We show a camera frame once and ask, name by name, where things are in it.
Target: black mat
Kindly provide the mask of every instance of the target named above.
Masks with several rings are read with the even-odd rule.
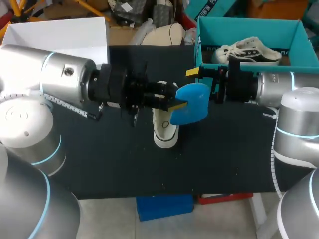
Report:
[[[110,47],[112,63],[141,71],[148,63],[150,81],[188,83],[191,46]],[[157,194],[274,191],[270,148],[275,121],[267,108],[225,103],[209,106],[200,123],[180,127],[177,145],[160,149],[153,141],[152,112],[140,111],[131,128],[119,109],[105,108],[93,122],[61,107],[55,124],[67,147],[67,161],[53,179],[79,199]],[[276,160],[279,186],[285,191],[310,170]]]

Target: white box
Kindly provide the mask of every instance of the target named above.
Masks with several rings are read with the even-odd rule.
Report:
[[[103,17],[10,24],[2,44],[27,46],[109,63],[108,25]]]

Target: shoe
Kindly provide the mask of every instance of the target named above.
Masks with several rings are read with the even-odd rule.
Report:
[[[253,36],[218,48],[212,56],[212,62],[228,64],[230,60],[236,60],[243,64],[272,66],[278,65],[281,57],[279,52],[264,46],[258,37]]]
[[[178,126],[170,124],[170,118],[171,112],[153,108],[154,142],[160,148],[172,148],[177,143]]]

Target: shoelace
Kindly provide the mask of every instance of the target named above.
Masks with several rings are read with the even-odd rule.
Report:
[[[228,50],[224,53],[224,55],[226,56],[226,58],[228,58],[228,56],[231,54],[231,53],[235,53],[237,55],[241,55],[241,54],[245,54],[245,52],[239,48],[237,48],[236,46],[236,43],[231,45],[231,46],[227,46],[227,45],[223,45],[221,47],[223,50]]]

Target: white floor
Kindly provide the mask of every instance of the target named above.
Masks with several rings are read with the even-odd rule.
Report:
[[[266,212],[277,202],[262,194]],[[81,239],[255,239],[248,200],[195,205],[189,214],[140,222],[135,198],[81,200],[85,232]]]

